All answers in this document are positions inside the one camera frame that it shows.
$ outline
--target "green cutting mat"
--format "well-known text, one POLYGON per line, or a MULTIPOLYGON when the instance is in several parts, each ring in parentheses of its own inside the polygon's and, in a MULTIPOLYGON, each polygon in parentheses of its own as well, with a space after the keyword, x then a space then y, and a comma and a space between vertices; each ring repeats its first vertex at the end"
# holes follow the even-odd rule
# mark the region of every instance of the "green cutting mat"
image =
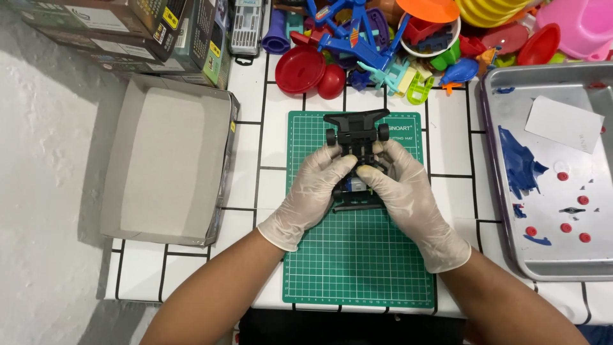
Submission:
MULTIPOLYGON (((330 112, 292 111, 287 131, 286 188, 304 158, 326 142, 323 121, 330 112)), ((424 162, 420 116, 393 112, 390 138, 424 162)), ((307 231, 297 252, 288 252, 283 265, 283 301, 434 308, 433 275, 424 268, 417 246, 383 209, 329 211, 307 231)))

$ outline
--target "black cloth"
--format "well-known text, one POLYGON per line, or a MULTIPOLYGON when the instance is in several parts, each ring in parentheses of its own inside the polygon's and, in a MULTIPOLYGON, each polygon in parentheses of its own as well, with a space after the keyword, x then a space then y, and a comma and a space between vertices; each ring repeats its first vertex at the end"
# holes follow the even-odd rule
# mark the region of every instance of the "black cloth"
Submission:
POLYGON ((240 345, 462 344, 465 320, 448 317, 250 308, 240 345))

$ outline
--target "metal tray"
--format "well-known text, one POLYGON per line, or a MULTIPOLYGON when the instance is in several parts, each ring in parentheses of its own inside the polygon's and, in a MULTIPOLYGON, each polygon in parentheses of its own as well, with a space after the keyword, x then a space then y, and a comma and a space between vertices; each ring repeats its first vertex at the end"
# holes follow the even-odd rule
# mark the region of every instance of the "metal tray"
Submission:
POLYGON ((535 281, 613 280, 613 182, 609 170, 613 160, 613 91, 611 87, 589 88, 593 82, 613 85, 613 63, 500 68, 486 74, 481 82, 482 116, 508 254, 521 272, 535 281), (496 92, 497 88, 510 87, 515 87, 511 93, 496 92), (540 95, 605 116, 604 126, 610 131, 601 135, 592 155, 524 130, 532 102, 540 95), (499 125, 527 146, 535 161, 550 168, 537 178, 541 194, 534 190, 524 194, 523 200, 517 200, 509 190, 499 125), (560 171, 568 172, 570 178, 558 180, 560 171), (590 198, 588 205, 579 205, 577 197, 581 195, 590 198), (522 203, 528 217, 515 217, 513 203, 522 203), (574 215, 578 220, 559 213, 570 206, 585 208, 587 212, 574 215), (562 223, 571 224, 573 230, 562 232, 562 223), (524 238, 529 226, 537 229, 536 238, 547 237, 552 245, 524 238), (583 243, 580 233, 588 233, 592 240, 583 243))

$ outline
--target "latex glove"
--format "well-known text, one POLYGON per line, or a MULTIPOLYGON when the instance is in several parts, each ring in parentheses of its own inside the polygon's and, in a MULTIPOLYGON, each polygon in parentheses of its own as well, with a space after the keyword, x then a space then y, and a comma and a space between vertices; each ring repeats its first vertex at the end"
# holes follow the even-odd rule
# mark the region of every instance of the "latex glove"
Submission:
POLYGON ((385 202, 394 223, 417 244, 428 272, 464 265, 470 258, 470 244, 443 219, 424 165, 394 140, 376 142, 373 151, 384 165, 390 165, 388 176, 366 165, 356 173, 385 202))
POLYGON ((257 226, 262 236, 288 252, 298 250, 304 232, 330 209, 334 186, 357 163, 356 156, 340 154, 340 146, 324 145, 305 158, 281 206, 257 226))

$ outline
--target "white wall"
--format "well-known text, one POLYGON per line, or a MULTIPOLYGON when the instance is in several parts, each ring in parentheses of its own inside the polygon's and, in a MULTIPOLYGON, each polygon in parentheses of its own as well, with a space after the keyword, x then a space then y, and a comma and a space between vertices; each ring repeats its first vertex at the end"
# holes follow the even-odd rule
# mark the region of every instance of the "white wall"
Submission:
POLYGON ((96 300, 124 90, 0 7, 0 344, 136 343, 154 314, 96 300))

